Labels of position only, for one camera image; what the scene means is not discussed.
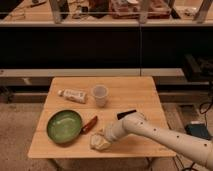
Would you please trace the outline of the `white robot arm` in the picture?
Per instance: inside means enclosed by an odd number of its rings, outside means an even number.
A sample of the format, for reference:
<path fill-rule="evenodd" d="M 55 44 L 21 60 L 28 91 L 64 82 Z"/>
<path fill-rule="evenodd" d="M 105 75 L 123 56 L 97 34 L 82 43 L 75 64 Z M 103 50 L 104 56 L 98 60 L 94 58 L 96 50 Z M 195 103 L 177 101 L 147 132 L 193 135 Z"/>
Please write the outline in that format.
<path fill-rule="evenodd" d="M 149 138 L 213 171 L 213 142 L 210 140 L 157 127 L 139 112 L 128 114 L 104 128 L 104 138 L 109 142 L 129 134 Z"/>

